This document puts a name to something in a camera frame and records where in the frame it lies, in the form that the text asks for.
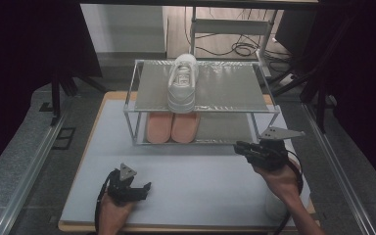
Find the shelf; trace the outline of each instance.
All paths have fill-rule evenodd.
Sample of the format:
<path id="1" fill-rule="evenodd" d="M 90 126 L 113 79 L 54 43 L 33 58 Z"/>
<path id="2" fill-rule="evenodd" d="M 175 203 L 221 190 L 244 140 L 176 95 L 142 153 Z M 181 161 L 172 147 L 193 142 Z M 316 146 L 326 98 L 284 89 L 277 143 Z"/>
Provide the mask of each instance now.
<path id="1" fill-rule="evenodd" d="M 135 63 L 123 108 L 135 144 L 151 144 L 145 138 L 147 113 L 169 112 L 167 83 L 172 63 Z M 254 114 L 269 114 L 268 118 L 274 121 L 280 113 L 270 93 L 260 88 L 259 83 L 264 80 L 259 73 L 259 64 L 216 61 L 198 61 L 198 64 L 194 112 L 199 113 L 201 121 L 196 138 L 190 144 L 256 142 L 259 131 Z M 136 92 L 136 101 L 131 102 L 130 97 Z"/>

